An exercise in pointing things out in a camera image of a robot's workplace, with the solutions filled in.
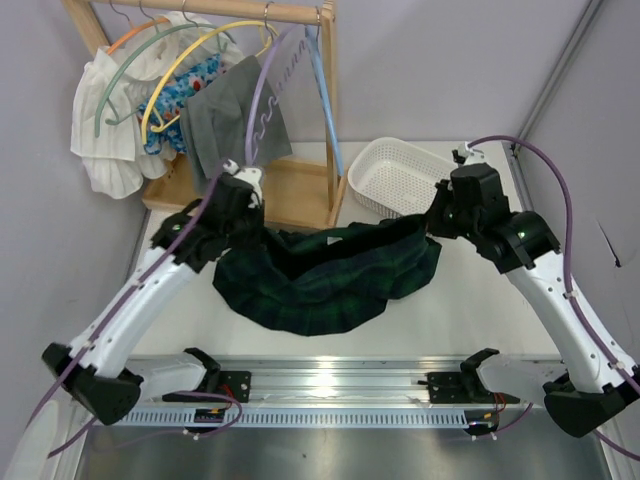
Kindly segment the purple plastic hanger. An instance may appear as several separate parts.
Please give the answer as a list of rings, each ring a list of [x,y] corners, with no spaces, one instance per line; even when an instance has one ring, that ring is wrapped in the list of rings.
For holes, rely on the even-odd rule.
[[[250,104],[244,142],[244,160],[250,167],[263,167],[292,153],[289,132],[280,104],[284,90],[306,51],[301,33],[301,25],[285,26],[275,38],[262,64]],[[268,72],[273,61],[278,58],[282,46],[292,48],[291,57],[281,64],[281,72],[276,81],[270,84]]]

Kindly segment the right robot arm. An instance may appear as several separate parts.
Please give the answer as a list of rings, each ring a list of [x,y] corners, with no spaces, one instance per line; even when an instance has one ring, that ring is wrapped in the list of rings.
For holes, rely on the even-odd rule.
[[[484,349],[462,363],[463,374],[489,392],[544,407],[576,438],[638,400],[638,363],[565,271],[567,258],[546,221],[533,211],[511,211],[498,171],[486,163],[462,165],[435,189],[428,233],[474,245],[523,295],[563,361],[549,367]]]

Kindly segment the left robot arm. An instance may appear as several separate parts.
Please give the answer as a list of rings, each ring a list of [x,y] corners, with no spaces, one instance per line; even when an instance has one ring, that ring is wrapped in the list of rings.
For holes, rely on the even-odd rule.
[[[238,167],[206,194],[167,217],[142,263],[118,295],[69,344],[52,343],[42,359],[64,388],[100,423],[113,425],[139,402],[212,393],[220,366],[198,348],[133,359],[131,354],[166,304],[225,251],[254,247],[264,225],[264,172]]]

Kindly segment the green plaid skirt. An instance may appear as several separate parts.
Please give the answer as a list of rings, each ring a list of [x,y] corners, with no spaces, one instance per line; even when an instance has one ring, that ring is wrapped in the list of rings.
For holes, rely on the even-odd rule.
[[[213,286],[237,314],[305,337],[346,333],[381,315],[432,281],[441,253],[420,214],[311,234],[266,228],[261,240],[225,254]]]

